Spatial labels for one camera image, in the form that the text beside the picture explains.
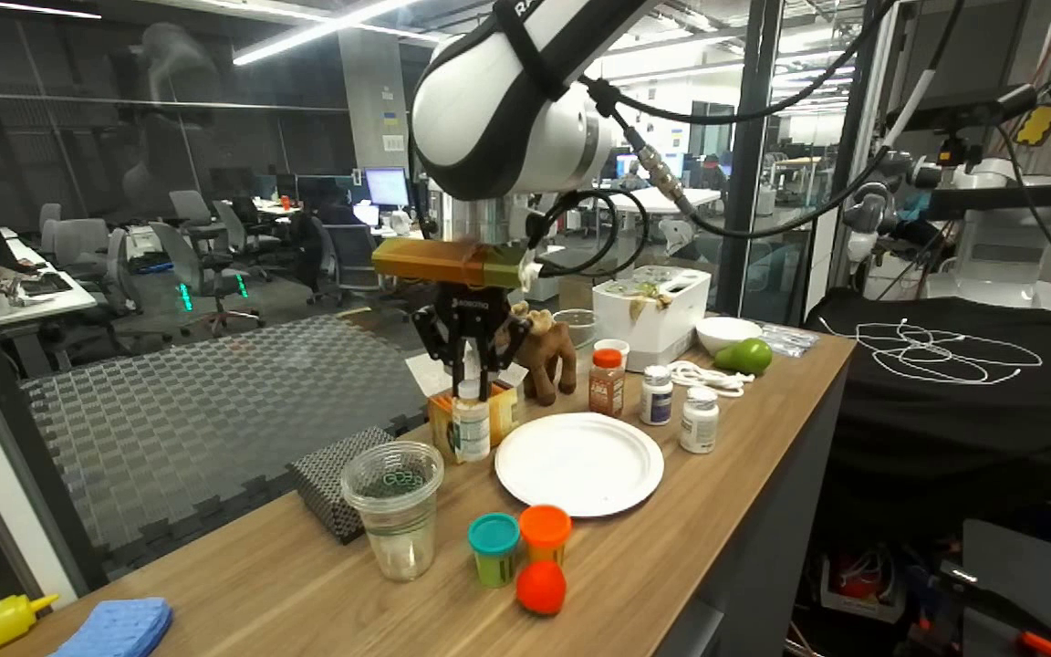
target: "lid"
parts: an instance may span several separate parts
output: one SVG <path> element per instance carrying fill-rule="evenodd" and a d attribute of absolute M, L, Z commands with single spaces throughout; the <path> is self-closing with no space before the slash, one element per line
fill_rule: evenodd
<path fill-rule="evenodd" d="M 715 406 L 720 393 L 715 393 L 710 388 L 690 388 L 690 389 L 685 389 L 685 401 L 690 401 L 690 406 Z"/>
<path fill-rule="evenodd" d="M 672 370 L 669 364 L 647 364 L 642 375 L 655 381 L 655 384 L 669 384 Z"/>
<path fill-rule="evenodd" d="M 555 504 L 534 504 L 518 515 L 523 539 L 534 549 L 561 549 L 574 533 L 574 522 Z"/>
<path fill-rule="evenodd" d="M 594 352 L 594 364 L 597 370 L 620 370 L 624 364 L 624 352 Z"/>
<path fill-rule="evenodd" d="M 467 549 L 473 555 L 502 557 L 518 549 L 518 522 L 516 515 L 488 510 L 467 527 Z"/>

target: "computer monitor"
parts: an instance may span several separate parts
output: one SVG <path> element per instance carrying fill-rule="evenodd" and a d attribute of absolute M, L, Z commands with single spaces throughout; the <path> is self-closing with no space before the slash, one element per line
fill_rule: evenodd
<path fill-rule="evenodd" d="M 408 209 L 408 178 L 400 167 L 367 167 L 366 186 L 380 209 Z"/>

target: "clear plastic cup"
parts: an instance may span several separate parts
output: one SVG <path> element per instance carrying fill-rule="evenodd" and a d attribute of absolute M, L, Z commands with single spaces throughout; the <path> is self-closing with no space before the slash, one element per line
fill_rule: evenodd
<path fill-rule="evenodd" d="M 440 479 L 444 461 L 422 440 L 384 440 L 342 466 L 342 501 L 366 522 L 386 581 L 415 581 L 434 562 Z"/>

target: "desk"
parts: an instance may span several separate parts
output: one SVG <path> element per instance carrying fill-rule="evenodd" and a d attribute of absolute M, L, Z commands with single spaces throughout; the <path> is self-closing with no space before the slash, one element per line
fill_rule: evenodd
<path fill-rule="evenodd" d="M 414 584 L 384 581 L 366 539 L 337 545 L 288 491 L 45 617 L 4 654 L 51 654 L 95 603 L 124 596 L 174 606 L 157 657 L 685 654 L 692 620 L 720 635 L 720 654 L 782 654 L 848 356 L 848 341 L 782 356 L 746 401 L 725 406 L 710 457 L 685 457 L 669 426 L 655 431 L 669 457 L 664 487 L 633 515 L 575 522 L 571 599 L 555 620 L 527 617 L 510 589 L 478 589 L 462 529 L 518 504 L 488 466 L 454 466 L 437 501 L 437 562 Z"/>
<path fill-rule="evenodd" d="M 720 206 L 720 189 L 682 189 L 692 209 Z M 655 186 L 636 189 L 647 215 L 679 215 L 679 209 Z M 617 201 L 620 215 L 639 215 L 633 201 Z"/>
<path fill-rule="evenodd" d="M 100 298 L 75 276 L 56 269 L 45 257 L 21 246 L 15 232 L 4 236 L 17 263 L 40 265 L 40 272 L 57 272 L 71 286 L 51 294 L 27 294 L 27 302 L 0 294 L 0 341 L 15 348 L 21 375 L 46 375 L 51 362 L 40 342 L 40 322 L 85 314 L 100 308 Z"/>

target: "ceiling light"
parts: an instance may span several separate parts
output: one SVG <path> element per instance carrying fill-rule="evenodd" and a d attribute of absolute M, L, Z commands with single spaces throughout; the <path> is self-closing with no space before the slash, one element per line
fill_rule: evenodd
<path fill-rule="evenodd" d="M 384 36 L 399 36 L 399 40 L 419 40 L 419 45 L 444 45 L 454 40 L 450 34 L 414 34 L 414 28 L 389 28 L 389 25 L 359 25 L 366 34 L 384 34 Z"/>
<path fill-rule="evenodd" d="M 275 58 L 275 53 L 294 50 L 303 45 L 313 45 L 313 40 L 326 40 L 332 34 L 354 28 L 363 21 L 371 21 L 371 18 L 389 15 L 399 7 L 408 7 L 408 2 L 415 2 L 415 0 L 375 0 L 375 2 L 366 2 L 366 7 L 347 10 L 339 18 L 319 21 L 310 28 L 292 28 L 283 36 L 275 36 L 275 40 L 262 40 L 256 47 L 245 47 L 240 53 L 232 53 L 232 64 L 253 64 L 253 63 Z"/>
<path fill-rule="evenodd" d="M 45 7 L 45 2 L 7 2 L 0 0 L 0 10 L 21 10 L 21 15 L 56 15 L 56 18 L 75 18 L 75 21 L 100 21 L 100 10 L 71 10 L 71 7 Z"/>

